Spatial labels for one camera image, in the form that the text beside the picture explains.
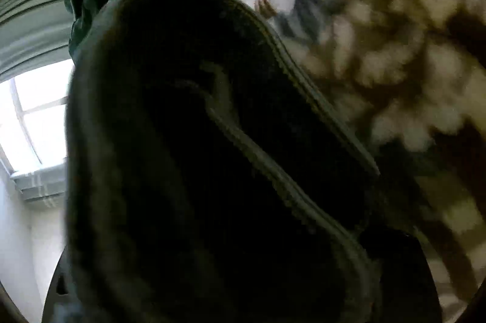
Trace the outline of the dark blue denim jeans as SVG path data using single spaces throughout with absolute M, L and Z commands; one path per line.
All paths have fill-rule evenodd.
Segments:
M 400 184 L 238 0 L 109 0 L 74 53 L 55 322 L 439 322 Z

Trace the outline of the floral fleece bed blanket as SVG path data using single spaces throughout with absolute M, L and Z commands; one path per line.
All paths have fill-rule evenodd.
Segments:
M 485 285 L 485 0 L 241 0 L 409 181 L 442 319 Z

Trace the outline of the grey striped window curtain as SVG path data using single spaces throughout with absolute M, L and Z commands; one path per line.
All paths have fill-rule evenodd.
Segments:
M 72 25 L 63 0 L 1 0 L 1 81 L 69 59 Z

